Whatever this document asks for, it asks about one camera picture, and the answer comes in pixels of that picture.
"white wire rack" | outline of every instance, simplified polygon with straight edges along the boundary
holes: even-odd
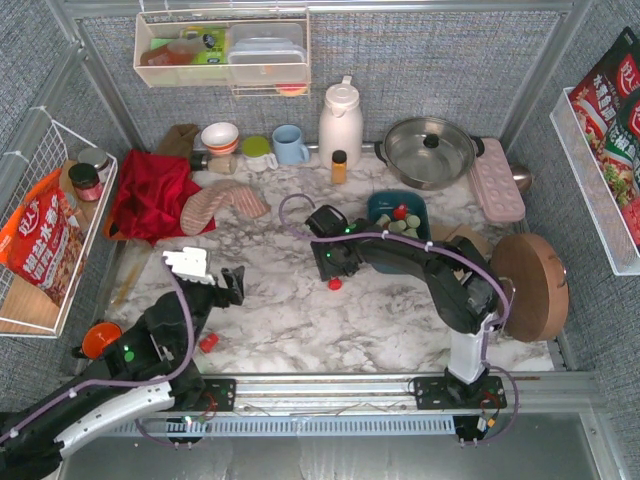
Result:
[[[27,192],[29,192],[29,190],[31,190],[39,180],[51,173],[54,169],[62,167],[69,159],[67,145],[65,144],[62,136],[63,132],[73,135],[78,140],[84,142],[87,146],[96,147],[95,144],[86,138],[50,117],[44,107],[38,108],[48,117],[50,125],[40,140],[32,157],[30,159],[26,158],[21,152],[7,152],[5,154],[13,154],[21,158],[27,163],[27,168],[20,180],[20,183],[13,192],[11,200],[7,205],[7,209],[2,213],[2,225],[7,222],[11,214],[23,201]],[[69,282],[69,287],[67,288],[64,300],[57,312],[55,321],[52,318],[39,318],[40,316],[38,315],[38,312],[29,312],[25,314],[25,316],[6,315],[6,309],[4,308],[5,301],[9,296],[11,286],[13,285],[16,277],[6,266],[0,265],[0,336],[44,336],[55,338],[62,333],[69,313],[69,308],[73,303],[78,282],[81,277],[82,272],[80,267],[83,263],[82,260],[86,259],[89,255],[93,241],[96,238],[96,234],[100,226],[100,220],[107,205],[110,192],[115,184],[118,172],[118,162],[113,155],[107,155],[109,157],[110,164],[108,167],[109,171],[107,180],[104,183],[104,191],[96,206],[95,214],[89,226],[89,230],[85,235],[85,241],[82,246],[78,262],[75,265]]]
[[[620,276],[640,275],[640,253],[571,107],[569,93],[572,90],[573,88],[565,88],[560,95],[549,115],[551,122],[560,138],[613,273]]]

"gray floor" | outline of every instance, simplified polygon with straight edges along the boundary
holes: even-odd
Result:
[[[61,480],[589,480],[599,478],[575,415],[521,415],[499,443],[461,449],[452,436],[216,438],[192,451],[102,438]]]

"white thermos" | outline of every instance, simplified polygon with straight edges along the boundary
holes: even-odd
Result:
[[[360,161],[362,126],[360,94],[351,85],[351,77],[345,76],[342,83],[327,90],[320,115],[318,147],[320,161],[325,167],[331,168],[331,157],[336,150],[347,153],[347,169]]]

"red cap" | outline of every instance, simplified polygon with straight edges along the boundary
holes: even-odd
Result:
[[[204,353],[211,352],[211,350],[213,350],[213,347],[216,346],[219,340],[220,339],[215,333],[207,335],[207,338],[200,341],[200,350],[202,350]]]
[[[396,220],[404,220],[407,216],[407,206],[404,205],[405,208],[402,208],[403,205],[400,205],[393,211],[393,218]]]
[[[342,280],[339,278],[329,280],[329,290],[340,290],[340,288],[342,288]]]

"snack bag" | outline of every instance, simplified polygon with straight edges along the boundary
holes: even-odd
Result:
[[[604,139],[624,100],[640,86],[640,44],[626,27],[613,46],[569,94],[592,150]]]
[[[57,169],[38,182],[0,231],[0,263],[44,291],[57,306],[64,300],[84,240],[58,186],[60,173]]]
[[[640,90],[622,105],[596,156],[631,236],[640,245]]]

